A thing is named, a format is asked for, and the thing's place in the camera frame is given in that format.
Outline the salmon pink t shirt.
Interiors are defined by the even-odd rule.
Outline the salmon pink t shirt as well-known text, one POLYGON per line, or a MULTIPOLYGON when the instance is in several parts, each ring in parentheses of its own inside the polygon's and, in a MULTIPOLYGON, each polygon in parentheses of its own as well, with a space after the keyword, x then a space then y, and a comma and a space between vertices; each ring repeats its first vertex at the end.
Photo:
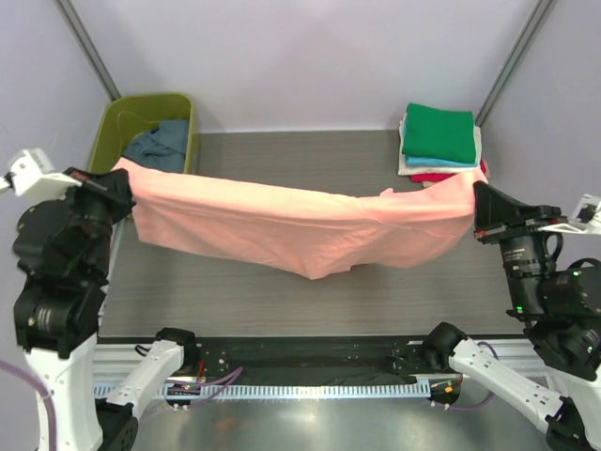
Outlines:
POLYGON ((122 158, 138 239, 185 253, 266 265, 310 280, 378 264, 411 268, 452 249, 473 221, 479 170, 376 196, 166 173, 122 158))

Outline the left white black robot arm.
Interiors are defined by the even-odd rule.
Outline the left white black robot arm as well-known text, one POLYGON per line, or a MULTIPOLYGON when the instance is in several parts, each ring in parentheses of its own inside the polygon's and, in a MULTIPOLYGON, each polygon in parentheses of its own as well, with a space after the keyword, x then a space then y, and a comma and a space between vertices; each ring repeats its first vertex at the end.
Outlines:
POLYGON ((34 182, 41 199, 17 225, 13 251, 25 282, 13 307, 16 340, 31 369, 43 450, 129 450, 166 380, 199 364, 195 335, 160 330, 107 397, 93 394, 99 312, 109 284, 113 232, 134 207, 129 174, 76 168, 34 182))

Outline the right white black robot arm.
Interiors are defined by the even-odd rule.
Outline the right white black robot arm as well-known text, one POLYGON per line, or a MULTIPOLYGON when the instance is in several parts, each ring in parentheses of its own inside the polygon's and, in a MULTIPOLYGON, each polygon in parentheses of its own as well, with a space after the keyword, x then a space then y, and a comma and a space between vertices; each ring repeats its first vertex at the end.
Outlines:
POLYGON ((600 447, 600 262, 584 257, 559 271, 566 234, 600 233, 600 199, 584 195, 576 214, 531 206, 478 181, 474 237, 497 244, 512 307, 508 315, 545 364, 556 391, 488 356, 450 323, 440 323, 421 353, 432 370, 452 370, 478 381, 545 433, 553 450, 600 447))

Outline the olive green plastic bin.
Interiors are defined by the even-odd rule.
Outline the olive green plastic bin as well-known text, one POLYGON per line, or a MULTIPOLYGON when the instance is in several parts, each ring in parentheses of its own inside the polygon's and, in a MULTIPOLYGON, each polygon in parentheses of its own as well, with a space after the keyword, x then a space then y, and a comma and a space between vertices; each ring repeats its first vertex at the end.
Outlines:
POLYGON ((194 173, 199 155, 195 108, 189 97, 174 92, 134 95, 112 102, 100 122, 88 170, 107 172, 134 138, 158 129, 165 120, 188 122, 182 170, 186 174, 194 173))

